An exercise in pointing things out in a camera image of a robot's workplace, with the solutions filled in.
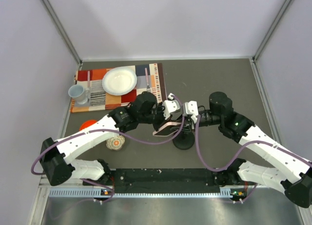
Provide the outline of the black phone pink case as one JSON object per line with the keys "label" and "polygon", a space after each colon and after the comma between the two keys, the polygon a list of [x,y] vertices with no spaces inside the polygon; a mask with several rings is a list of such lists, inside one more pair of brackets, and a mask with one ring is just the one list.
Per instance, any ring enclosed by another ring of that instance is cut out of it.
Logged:
{"label": "black phone pink case", "polygon": [[181,122],[167,122],[162,125],[157,131],[153,132],[153,136],[170,136],[176,133],[181,127]]}

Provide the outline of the black phone stand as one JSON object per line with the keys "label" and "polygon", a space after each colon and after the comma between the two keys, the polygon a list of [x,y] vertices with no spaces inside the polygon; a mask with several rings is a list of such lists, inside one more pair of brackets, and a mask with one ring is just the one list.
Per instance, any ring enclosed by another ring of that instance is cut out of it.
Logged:
{"label": "black phone stand", "polygon": [[188,150],[195,143],[195,135],[192,132],[181,132],[173,139],[174,146],[179,150]]}

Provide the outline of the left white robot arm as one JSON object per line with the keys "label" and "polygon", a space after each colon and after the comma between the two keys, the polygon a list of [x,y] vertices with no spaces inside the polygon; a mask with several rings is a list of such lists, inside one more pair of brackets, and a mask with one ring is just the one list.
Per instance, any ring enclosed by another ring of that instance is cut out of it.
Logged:
{"label": "left white robot arm", "polygon": [[158,130],[170,118],[165,102],[157,102],[150,92],[143,92],[134,102],[110,111],[102,119],[76,134],[43,141],[39,162],[51,186],[58,186],[69,179],[88,179],[106,184],[110,169],[103,160],[86,161],[78,157],[96,145],[121,133],[134,130],[139,124],[152,124]]}

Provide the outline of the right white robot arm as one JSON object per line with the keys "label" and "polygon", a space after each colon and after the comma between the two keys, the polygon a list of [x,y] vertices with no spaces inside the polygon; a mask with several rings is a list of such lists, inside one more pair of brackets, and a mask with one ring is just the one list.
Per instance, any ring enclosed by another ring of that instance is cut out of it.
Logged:
{"label": "right white robot arm", "polygon": [[[233,184],[241,181],[253,182],[283,193],[292,203],[302,208],[312,204],[312,163],[311,161],[289,151],[280,143],[265,134],[259,126],[233,109],[233,102],[223,92],[214,92],[209,96],[209,110],[198,111],[197,102],[184,103],[183,116],[189,116],[195,126],[196,152],[206,169],[213,172],[226,171]],[[221,168],[208,166],[199,149],[199,128],[217,125],[218,130],[227,138],[241,145],[238,153],[245,148],[258,154],[271,164],[262,167],[250,161],[232,160]]]}

